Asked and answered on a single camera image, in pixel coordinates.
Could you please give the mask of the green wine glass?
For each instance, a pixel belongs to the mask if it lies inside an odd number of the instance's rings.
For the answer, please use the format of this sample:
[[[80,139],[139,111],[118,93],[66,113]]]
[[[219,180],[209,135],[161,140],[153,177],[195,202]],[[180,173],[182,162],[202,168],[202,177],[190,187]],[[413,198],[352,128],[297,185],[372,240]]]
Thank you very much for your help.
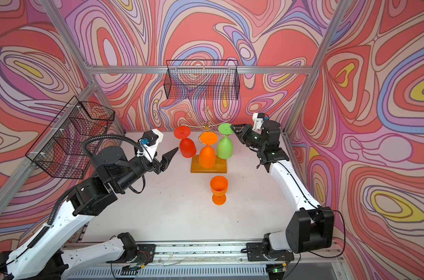
[[[229,159],[233,155],[233,143],[229,136],[233,133],[230,123],[219,125],[219,133],[223,136],[217,145],[217,155],[221,159]]]

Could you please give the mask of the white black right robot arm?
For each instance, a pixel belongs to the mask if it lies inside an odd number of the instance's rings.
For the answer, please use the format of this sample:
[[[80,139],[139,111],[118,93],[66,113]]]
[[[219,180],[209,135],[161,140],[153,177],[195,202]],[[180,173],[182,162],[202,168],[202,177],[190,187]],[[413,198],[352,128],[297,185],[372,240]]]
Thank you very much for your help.
[[[321,206],[299,179],[290,157],[280,146],[280,124],[272,120],[256,120],[254,125],[232,125],[231,130],[242,144],[256,153],[259,164],[280,186],[291,209],[285,229],[265,234],[266,252],[286,250],[299,254],[330,248],[334,211]]]

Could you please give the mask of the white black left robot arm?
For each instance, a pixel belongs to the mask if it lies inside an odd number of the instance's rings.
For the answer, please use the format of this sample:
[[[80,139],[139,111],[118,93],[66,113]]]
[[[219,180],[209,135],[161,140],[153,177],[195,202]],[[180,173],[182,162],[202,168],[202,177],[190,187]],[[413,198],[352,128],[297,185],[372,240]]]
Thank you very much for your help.
[[[72,235],[97,217],[117,196],[130,190],[145,174],[166,171],[178,148],[156,158],[163,135],[146,131],[134,141],[123,135],[91,137],[81,150],[94,168],[91,177],[66,190],[56,201],[41,230],[13,251],[0,253],[0,274],[7,280],[64,280],[71,274],[101,263],[135,262],[141,254],[128,232],[98,245],[63,250]]]

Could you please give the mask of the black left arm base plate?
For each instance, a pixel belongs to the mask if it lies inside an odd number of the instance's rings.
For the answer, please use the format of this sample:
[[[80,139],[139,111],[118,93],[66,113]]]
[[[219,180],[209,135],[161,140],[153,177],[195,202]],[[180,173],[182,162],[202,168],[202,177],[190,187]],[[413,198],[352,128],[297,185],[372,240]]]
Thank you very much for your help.
[[[137,244],[135,247],[125,249],[122,260],[125,263],[149,264],[153,262],[155,249],[155,244]]]

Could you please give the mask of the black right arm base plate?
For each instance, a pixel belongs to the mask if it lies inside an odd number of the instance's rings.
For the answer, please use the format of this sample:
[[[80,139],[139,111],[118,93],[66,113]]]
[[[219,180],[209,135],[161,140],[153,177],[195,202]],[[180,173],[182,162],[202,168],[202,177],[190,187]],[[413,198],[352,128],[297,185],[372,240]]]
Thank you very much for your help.
[[[274,250],[269,244],[264,242],[250,242],[246,244],[246,248],[241,253],[247,255],[249,261],[282,261],[290,263],[294,260],[294,254],[288,250]]]

